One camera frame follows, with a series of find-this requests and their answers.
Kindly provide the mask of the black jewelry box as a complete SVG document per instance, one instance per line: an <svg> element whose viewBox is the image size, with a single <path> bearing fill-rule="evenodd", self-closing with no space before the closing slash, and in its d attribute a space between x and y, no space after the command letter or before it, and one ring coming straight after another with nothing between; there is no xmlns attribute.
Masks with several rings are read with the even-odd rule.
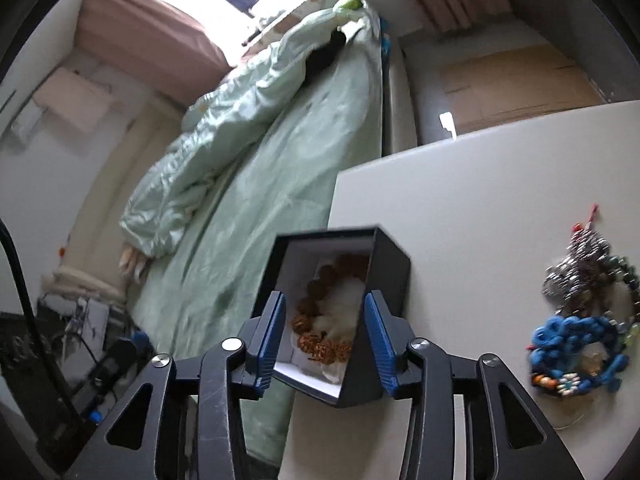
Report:
<svg viewBox="0 0 640 480"><path fill-rule="evenodd" d="M364 302L380 292L393 315L404 310L410 259L379 226L280 234L253 312L268 296L285 301L273 376L334 408L378 400L383 390L364 325Z"/></svg>

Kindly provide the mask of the white tissue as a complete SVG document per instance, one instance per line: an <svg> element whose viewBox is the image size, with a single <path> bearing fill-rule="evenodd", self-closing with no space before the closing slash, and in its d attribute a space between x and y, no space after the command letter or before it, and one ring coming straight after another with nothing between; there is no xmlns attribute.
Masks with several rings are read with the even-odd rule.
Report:
<svg viewBox="0 0 640 480"><path fill-rule="evenodd" d="M292 319L291 362L306 374L339 385L356 336L364 284L342 278L315 304L301 302Z"/></svg>

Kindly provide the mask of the gold butterfly brooch clear disc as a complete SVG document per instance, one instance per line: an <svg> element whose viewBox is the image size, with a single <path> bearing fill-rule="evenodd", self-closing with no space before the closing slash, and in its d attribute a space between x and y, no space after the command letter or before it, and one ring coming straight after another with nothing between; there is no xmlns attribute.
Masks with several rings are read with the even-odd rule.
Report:
<svg viewBox="0 0 640 480"><path fill-rule="evenodd" d="M594 393L594 381L604 371L604 363L608 352L600 342L587 344L578 354L568 379L561 379L561 395L554 400L549 415L551 425L561 431L574 426L596 405L597 395Z"/></svg>

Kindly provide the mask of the beige headboard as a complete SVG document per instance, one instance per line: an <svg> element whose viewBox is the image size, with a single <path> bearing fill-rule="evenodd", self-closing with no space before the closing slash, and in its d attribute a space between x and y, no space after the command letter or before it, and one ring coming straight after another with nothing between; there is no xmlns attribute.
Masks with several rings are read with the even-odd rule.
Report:
<svg viewBox="0 0 640 480"><path fill-rule="evenodd" d="M183 110L152 96L94 179L70 231L61 263L42 278L42 290L96 297L123 306L128 278L119 270L125 239L119 226L131 193L181 133Z"/></svg>

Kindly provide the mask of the white square table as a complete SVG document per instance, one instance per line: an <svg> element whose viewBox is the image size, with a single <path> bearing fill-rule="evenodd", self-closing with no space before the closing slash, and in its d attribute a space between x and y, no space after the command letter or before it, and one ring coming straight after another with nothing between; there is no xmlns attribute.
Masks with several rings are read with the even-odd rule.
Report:
<svg viewBox="0 0 640 480"><path fill-rule="evenodd" d="M500 356L529 387L525 347L551 315L544 271L599 205L639 272L639 101L512 122L341 172L330 228L379 224L411 260L406 317L456 356ZM568 422L540 402L586 479L639 479L639 343L618 393ZM296 393L279 479L398 479L410 404L329 408Z"/></svg>

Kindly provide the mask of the bed with green sheet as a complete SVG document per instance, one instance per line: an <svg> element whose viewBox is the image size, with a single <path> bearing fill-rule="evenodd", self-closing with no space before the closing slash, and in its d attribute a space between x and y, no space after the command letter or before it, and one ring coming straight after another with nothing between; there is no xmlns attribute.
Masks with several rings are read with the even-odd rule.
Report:
<svg viewBox="0 0 640 480"><path fill-rule="evenodd" d="M185 359L235 335L276 237L324 229L337 175L390 154L376 15L378 34L363 22L332 32L292 101L212 181L177 249L148 257L132 315L158 350Z"/></svg>

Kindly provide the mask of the light green duvet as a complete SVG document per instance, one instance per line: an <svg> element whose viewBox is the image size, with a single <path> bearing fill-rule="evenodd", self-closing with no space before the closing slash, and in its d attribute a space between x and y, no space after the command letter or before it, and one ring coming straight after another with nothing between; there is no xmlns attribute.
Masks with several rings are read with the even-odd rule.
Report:
<svg viewBox="0 0 640 480"><path fill-rule="evenodd" d="M212 181L257 142L302 88L306 62L348 23L380 32L366 0L338 0L311 13L204 94L184 114L181 134L128 198L119 227L126 243L155 259L177 249Z"/></svg>

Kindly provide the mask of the white air conditioner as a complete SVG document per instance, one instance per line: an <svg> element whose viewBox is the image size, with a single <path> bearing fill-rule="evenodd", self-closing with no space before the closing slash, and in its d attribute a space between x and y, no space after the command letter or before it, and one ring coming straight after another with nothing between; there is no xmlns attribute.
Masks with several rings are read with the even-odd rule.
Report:
<svg viewBox="0 0 640 480"><path fill-rule="evenodd" d="M93 131L116 102L111 93L65 67L43 81L32 98L83 133Z"/></svg>

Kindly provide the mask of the flat cardboard on floor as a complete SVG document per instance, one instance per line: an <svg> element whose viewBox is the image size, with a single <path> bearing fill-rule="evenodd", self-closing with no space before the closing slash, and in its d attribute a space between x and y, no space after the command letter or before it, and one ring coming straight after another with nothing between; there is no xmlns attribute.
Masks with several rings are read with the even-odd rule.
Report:
<svg viewBox="0 0 640 480"><path fill-rule="evenodd" d="M460 133L604 102L580 67L550 44L450 64L439 79Z"/></svg>

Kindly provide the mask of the pink left curtain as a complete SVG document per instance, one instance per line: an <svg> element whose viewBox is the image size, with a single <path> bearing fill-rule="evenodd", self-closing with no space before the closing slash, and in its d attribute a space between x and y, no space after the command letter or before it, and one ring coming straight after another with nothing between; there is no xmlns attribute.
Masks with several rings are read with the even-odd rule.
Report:
<svg viewBox="0 0 640 480"><path fill-rule="evenodd" d="M231 72L203 26L160 0L82 0L75 46L183 106Z"/></svg>

